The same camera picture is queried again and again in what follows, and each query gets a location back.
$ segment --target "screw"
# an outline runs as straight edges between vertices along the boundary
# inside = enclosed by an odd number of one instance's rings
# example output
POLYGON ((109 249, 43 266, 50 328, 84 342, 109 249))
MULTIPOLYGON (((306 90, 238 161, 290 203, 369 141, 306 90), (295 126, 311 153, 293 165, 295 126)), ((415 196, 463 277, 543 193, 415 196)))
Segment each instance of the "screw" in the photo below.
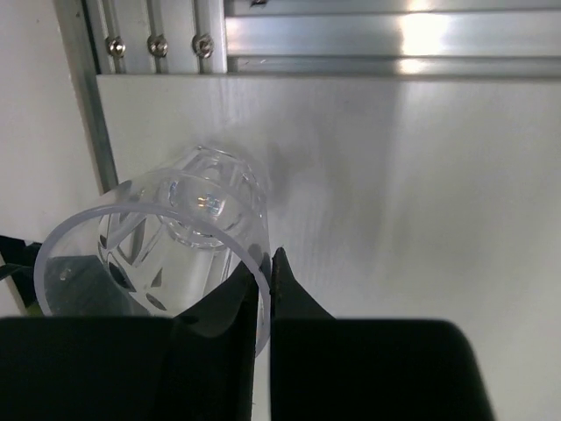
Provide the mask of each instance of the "screw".
POLYGON ((207 33, 195 35, 193 38, 193 51, 197 57, 208 59, 214 51, 214 41, 207 33))
POLYGON ((157 37, 151 35, 148 37, 148 51, 151 55, 159 59, 166 57, 167 40, 163 35, 158 35, 157 37))
POLYGON ((107 43, 107 53, 111 57, 116 59, 122 59, 124 57, 126 46, 121 37, 107 38, 105 42, 107 43))

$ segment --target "transparent cup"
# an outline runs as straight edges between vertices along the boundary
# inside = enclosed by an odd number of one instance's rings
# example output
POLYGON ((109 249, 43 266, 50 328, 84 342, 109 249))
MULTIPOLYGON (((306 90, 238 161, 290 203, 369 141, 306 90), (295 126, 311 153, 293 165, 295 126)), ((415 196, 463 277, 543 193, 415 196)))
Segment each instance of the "transparent cup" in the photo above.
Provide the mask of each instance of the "transparent cup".
POLYGON ((259 286, 260 352, 270 314, 266 178, 234 154, 198 146, 57 226, 34 280, 46 315, 172 318, 241 262, 259 286))

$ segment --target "white wall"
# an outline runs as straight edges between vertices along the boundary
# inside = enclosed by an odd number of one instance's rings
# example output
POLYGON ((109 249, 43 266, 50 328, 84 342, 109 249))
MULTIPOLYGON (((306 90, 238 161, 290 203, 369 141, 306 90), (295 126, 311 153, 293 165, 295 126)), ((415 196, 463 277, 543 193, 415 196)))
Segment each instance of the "white wall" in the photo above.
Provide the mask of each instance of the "white wall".
POLYGON ((0 38, 0 235, 42 241, 100 188, 53 2, 0 2, 0 38))
MULTIPOLYGON (((445 318, 499 420, 561 418, 561 82, 102 76, 122 180, 221 139, 272 178, 272 248, 339 317, 445 318)), ((266 419, 266 362, 253 407, 266 419)))

